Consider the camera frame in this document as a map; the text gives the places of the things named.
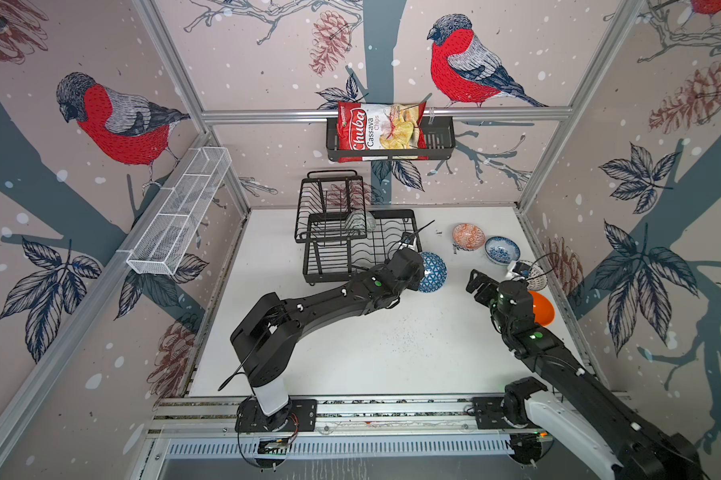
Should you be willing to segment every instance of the white tabletop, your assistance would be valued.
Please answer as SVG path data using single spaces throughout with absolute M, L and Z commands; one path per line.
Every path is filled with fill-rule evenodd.
M 393 310 L 341 320 L 302 338 L 284 380 L 289 394 L 381 395 L 504 392 L 504 386 L 531 375 L 494 331 L 489 310 L 465 291 L 477 269 L 500 280 L 505 268 L 492 264 L 483 249 L 453 253 L 451 231 L 460 223 L 479 226 L 486 236 L 514 240 L 523 260 L 534 260 L 512 208 L 415 208 L 424 251 L 442 257 L 448 269 L 445 285 L 434 293 L 406 290 Z M 230 280 L 206 341 L 191 396 L 248 395 L 244 376 L 217 388 L 240 362 L 230 335 L 265 293 L 281 299 L 308 296 L 340 283 L 310 286 L 302 275 L 304 245 L 294 242 L 296 210 L 251 213 Z M 540 293 L 555 305 L 548 327 L 576 351 L 548 287 Z

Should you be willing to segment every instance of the chip bag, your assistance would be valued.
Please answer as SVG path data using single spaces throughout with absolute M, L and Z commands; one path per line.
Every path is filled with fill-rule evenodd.
M 408 150 L 427 148 L 424 136 L 419 134 L 419 120 L 425 103 L 358 104 L 339 102 L 340 150 Z M 427 157 L 400 156 L 395 159 L 427 160 Z M 386 160 L 387 157 L 349 157 L 339 162 Z

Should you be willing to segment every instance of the white wire mesh basket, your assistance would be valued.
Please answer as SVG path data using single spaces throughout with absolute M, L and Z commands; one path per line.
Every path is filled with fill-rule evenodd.
M 126 260 L 137 274 L 176 273 L 230 163 L 226 148 L 198 149 Z

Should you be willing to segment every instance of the blue patterned bowl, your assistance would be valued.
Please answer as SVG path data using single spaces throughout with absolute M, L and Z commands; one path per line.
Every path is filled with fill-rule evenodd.
M 445 262 L 430 252 L 422 252 L 422 260 L 424 260 L 424 278 L 419 283 L 419 292 L 434 292 L 445 283 L 447 274 Z
M 497 265 L 508 266 L 513 260 L 520 258 L 518 246 L 504 236 L 492 236 L 485 241 L 485 252 L 489 260 Z

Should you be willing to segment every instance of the black metal basket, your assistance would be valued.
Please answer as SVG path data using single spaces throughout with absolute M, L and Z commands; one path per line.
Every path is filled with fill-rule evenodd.
M 326 129 L 326 150 L 328 159 L 339 161 L 341 158 L 352 157 L 386 157 L 387 160 L 395 160 L 394 157 L 406 157 L 409 160 L 448 160 L 456 147 L 454 136 L 453 117 L 422 117 L 419 121 L 419 130 L 424 135 L 424 142 L 427 148 L 410 148 L 405 150 L 340 150 L 339 130 L 337 123 L 333 120 L 327 121 Z
M 356 272 L 383 264 L 397 250 L 404 236 L 416 231 L 413 210 L 370 210 L 376 226 L 365 239 L 310 242 L 304 246 L 304 279 L 318 282 L 346 282 Z M 416 251 L 422 251 L 419 234 Z
M 305 244 L 365 238 L 365 203 L 369 196 L 370 190 L 356 170 L 309 172 L 299 191 L 294 239 Z M 362 212 L 358 219 L 363 224 L 348 229 L 346 220 L 352 212 Z

